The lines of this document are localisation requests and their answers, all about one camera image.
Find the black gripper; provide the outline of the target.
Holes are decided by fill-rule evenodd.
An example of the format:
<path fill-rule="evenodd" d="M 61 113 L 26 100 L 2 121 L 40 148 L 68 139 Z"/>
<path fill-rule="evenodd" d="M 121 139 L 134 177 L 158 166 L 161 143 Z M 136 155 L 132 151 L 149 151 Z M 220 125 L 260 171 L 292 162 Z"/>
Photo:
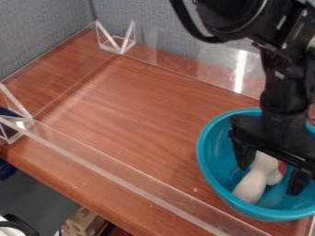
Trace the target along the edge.
<path fill-rule="evenodd" d="M 236 163 L 245 170 L 260 151 L 289 164 L 288 195 L 299 195 L 315 179 L 315 134 L 307 116 L 232 114 L 228 118 Z"/>

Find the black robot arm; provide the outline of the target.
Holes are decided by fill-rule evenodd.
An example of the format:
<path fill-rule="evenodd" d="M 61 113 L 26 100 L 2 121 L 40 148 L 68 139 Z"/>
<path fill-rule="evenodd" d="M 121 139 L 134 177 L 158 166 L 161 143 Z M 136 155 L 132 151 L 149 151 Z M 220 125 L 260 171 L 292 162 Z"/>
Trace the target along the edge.
<path fill-rule="evenodd" d="M 315 179 L 315 135 L 307 130 L 315 103 L 315 5 L 308 0 L 192 0 L 205 30 L 192 20 L 182 0 L 169 0 L 189 34 L 206 43 L 249 39 L 260 49 L 265 75 L 261 115 L 233 115 L 229 138 L 240 168 L 260 151 L 293 171 L 287 187 L 299 195 Z"/>

